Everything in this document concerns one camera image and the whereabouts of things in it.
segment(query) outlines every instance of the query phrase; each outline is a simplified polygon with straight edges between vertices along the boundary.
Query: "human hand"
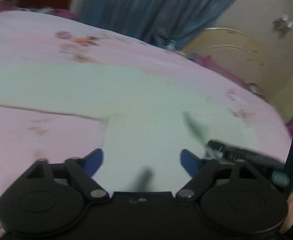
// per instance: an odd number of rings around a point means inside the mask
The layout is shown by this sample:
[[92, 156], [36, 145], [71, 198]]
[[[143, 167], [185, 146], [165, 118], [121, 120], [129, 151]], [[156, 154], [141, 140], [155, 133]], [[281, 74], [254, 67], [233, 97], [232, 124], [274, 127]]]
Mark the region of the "human hand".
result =
[[290, 194], [287, 202], [288, 202], [288, 215], [280, 230], [280, 233], [282, 234], [287, 232], [293, 225], [293, 192]]

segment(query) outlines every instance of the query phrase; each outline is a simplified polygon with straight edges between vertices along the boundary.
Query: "metal screw head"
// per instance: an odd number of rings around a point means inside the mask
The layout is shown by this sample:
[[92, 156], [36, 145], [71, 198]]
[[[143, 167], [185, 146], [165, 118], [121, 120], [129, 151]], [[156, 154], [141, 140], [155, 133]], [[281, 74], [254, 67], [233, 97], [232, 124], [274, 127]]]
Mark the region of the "metal screw head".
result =
[[101, 197], [105, 197], [107, 193], [103, 189], [95, 189], [95, 190], [91, 191], [90, 194], [92, 197], [101, 198]]
[[194, 195], [194, 192], [190, 189], [182, 189], [178, 192], [180, 197], [190, 198]]
[[274, 171], [271, 177], [272, 182], [280, 187], [287, 187], [290, 183], [288, 176], [281, 171]]
[[138, 201], [139, 201], [139, 202], [146, 202], [146, 201], [147, 201], [147, 199], [146, 199], [146, 198], [143, 198], [143, 197], [141, 197], [141, 198], [139, 198], [139, 199], [138, 199]]
[[48, 159], [46, 158], [40, 158], [36, 160], [37, 162], [48, 162]]

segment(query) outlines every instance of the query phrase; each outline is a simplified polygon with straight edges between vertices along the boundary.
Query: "blue curtain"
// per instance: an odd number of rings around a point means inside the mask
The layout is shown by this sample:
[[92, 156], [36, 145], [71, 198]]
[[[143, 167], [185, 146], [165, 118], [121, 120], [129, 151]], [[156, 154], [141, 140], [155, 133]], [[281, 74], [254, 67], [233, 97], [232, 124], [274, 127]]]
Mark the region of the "blue curtain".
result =
[[80, 21], [163, 47], [183, 48], [235, 0], [85, 0]]

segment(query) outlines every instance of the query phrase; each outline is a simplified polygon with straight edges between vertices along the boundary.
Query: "wall fixture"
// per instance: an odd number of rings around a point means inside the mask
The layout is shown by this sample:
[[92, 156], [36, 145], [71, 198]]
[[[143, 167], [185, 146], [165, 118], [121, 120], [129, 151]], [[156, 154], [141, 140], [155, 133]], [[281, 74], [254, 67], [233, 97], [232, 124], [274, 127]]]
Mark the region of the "wall fixture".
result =
[[279, 32], [280, 38], [285, 37], [288, 31], [292, 30], [293, 22], [288, 22], [288, 18], [288, 15], [283, 15], [281, 18], [273, 21], [274, 30]]

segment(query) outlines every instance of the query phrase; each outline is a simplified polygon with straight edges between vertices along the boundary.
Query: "pink bedsheet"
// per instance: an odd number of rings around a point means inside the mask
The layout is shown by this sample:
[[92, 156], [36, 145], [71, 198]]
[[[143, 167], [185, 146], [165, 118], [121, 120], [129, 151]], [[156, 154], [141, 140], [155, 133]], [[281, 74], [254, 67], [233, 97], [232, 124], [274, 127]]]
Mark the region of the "pink bedsheet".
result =
[[[67, 33], [56, 37], [56, 32]], [[254, 128], [256, 150], [286, 160], [291, 139], [277, 112], [221, 75], [172, 52], [72, 20], [32, 12], [0, 13], [0, 67], [70, 61], [131, 65], [166, 75], [172, 83], [227, 106]], [[100, 147], [102, 139], [94, 120], [0, 107], [0, 194], [35, 159], [48, 157], [54, 163], [82, 157]]]
[[219, 65], [210, 55], [202, 56], [202, 55], [194, 55], [193, 61], [207, 69], [210, 69], [225, 78], [233, 81], [234, 83], [238, 84], [240, 87], [249, 90], [249, 86], [247, 83], [245, 83], [241, 78], [237, 77], [233, 73], [231, 73], [229, 70], [226, 70], [221, 65]]

